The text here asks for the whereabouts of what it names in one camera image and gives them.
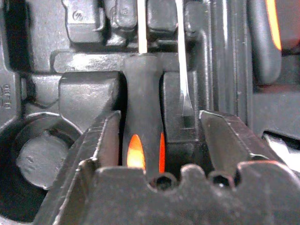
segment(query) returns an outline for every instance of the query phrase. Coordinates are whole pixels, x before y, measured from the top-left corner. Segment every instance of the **screwdriver handle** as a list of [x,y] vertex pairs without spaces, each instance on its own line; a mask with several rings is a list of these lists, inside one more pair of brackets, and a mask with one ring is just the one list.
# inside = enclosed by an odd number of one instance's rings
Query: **screwdriver handle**
[[123,165],[128,165],[128,148],[139,137],[148,177],[162,171],[160,152],[163,122],[159,102],[159,79],[163,73],[156,56],[143,54],[124,59],[127,80],[127,114],[123,137]]
[[282,60],[276,4],[274,1],[251,0],[247,11],[254,74],[260,84],[271,84],[280,76]]

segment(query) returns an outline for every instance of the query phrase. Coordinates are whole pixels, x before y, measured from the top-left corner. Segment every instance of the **tool case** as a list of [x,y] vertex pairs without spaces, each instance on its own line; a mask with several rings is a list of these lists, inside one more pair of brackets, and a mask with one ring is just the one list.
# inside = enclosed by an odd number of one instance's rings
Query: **tool case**
[[184,0],[188,118],[176,1],[145,1],[158,173],[122,158],[137,1],[0,0],[0,225],[299,224],[299,1]]

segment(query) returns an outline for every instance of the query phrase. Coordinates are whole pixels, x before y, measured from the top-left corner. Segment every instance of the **metal shaft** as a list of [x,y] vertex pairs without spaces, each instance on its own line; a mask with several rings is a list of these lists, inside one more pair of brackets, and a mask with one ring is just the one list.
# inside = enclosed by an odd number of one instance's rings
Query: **metal shaft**
[[137,0],[139,53],[147,53],[146,0]]
[[183,0],[176,0],[178,18],[178,57],[180,68],[180,104],[182,116],[194,115],[191,99],[188,93],[188,71],[186,58],[186,44],[184,36],[184,11]]

